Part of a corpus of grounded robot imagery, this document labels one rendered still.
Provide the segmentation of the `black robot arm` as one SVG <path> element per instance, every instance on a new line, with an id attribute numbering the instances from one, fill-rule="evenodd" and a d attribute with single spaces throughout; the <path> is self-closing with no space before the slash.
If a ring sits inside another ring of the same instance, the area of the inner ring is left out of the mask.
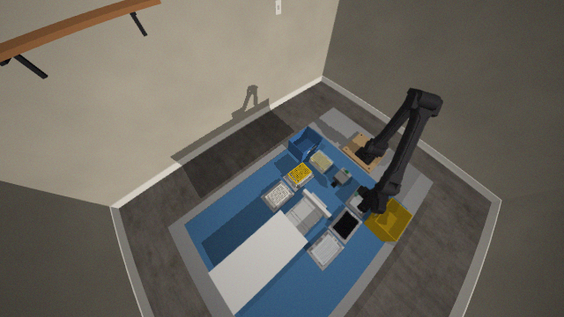
<path id="1" fill-rule="evenodd" d="M 389 148 L 387 142 L 409 118 L 389 167 L 379 182 L 375 184 L 375 187 L 371 190 L 369 189 L 370 195 L 373 198 L 369 195 L 369 190 L 366 191 L 367 193 L 365 192 L 365 195 L 361 196 L 363 200 L 357 206 L 360 212 L 365 213 L 370 209 L 373 213 L 383 214 L 386 211 L 389 195 L 395 196 L 400 192 L 399 189 L 402 186 L 401 182 L 405 168 L 411 159 L 428 119 L 430 116 L 438 116 L 441 110 L 443 100 L 436 94 L 414 88 L 410 88 L 407 94 L 403 105 L 397 110 L 382 132 L 375 138 L 368 140 L 364 147 L 361 146 L 354 153 L 365 164 L 370 165 L 375 158 L 382 157 L 385 154 Z"/>

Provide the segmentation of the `yellow open-top bin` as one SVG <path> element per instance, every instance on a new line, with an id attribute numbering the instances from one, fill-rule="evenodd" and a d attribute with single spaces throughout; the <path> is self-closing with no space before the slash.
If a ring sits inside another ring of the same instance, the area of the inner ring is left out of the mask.
<path id="1" fill-rule="evenodd" d="M 364 225 L 381 241 L 397 241 L 411 218 L 412 214 L 392 197 L 384 214 L 372 212 Z"/>

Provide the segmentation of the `white multiwell plate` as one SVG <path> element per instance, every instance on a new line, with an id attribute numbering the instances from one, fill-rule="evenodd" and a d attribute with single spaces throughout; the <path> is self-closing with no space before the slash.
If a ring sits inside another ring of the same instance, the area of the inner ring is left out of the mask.
<path id="1" fill-rule="evenodd" d="M 324 265 L 339 249 L 340 246 L 328 234 L 311 252 Z"/>

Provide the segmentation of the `white button box with green key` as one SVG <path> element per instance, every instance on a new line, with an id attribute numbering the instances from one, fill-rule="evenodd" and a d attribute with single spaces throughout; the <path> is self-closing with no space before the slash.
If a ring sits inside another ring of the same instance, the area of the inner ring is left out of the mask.
<path id="1" fill-rule="evenodd" d="M 333 181 L 331 186 L 336 187 L 338 184 L 341 187 L 351 176 L 352 175 L 343 167 L 332 178 L 335 182 Z"/>

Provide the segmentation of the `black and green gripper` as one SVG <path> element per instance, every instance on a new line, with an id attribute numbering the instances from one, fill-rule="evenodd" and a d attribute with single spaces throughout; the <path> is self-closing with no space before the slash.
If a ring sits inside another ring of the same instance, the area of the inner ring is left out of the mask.
<path id="1" fill-rule="evenodd" d="M 360 186 L 354 194 L 355 194 L 356 196 L 357 196 L 357 195 L 362 196 L 362 195 L 363 195 L 366 191 L 368 191 L 368 190 L 369 190 L 369 189 L 368 189 L 367 187 Z M 370 190 L 371 190 L 371 189 L 370 189 Z M 370 195 L 370 190 L 369 190 L 369 195 Z M 371 195 L 370 195 L 370 196 L 371 196 Z M 371 198 L 373 198 L 373 197 L 371 196 Z"/>

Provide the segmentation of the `blue bench mat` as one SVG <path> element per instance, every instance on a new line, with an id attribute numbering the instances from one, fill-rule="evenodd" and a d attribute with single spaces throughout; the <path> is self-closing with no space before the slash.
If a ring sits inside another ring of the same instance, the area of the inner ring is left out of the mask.
<path id="1" fill-rule="evenodd" d="M 309 163 L 319 150 L 333 161 L 324 174 Z M 235 317 L 328 317 L 386 242 L 364 225 L 372 213 L 369 209 L 345 245 L 335 236 L 345 248 L 321 271 L 306 251 L 328 230 L 359 185 L 372 189 L 377 182 L 324 137 L 302 162 L 315 177 L 296 192 L 283 179 L 300 164 L 287 148 L 185 225 L 210 272 L 279 210 L 286 214 L 304 197 L 304 189 L 317 195 L 331 213 L 315 223 L 304 235 L 308 243 Z M 332 187 L 332 178 L 343 167 L 352 176 L 341 187 Z M 273 213 L 261 196 L 281 180 L 294 196 Z"/>

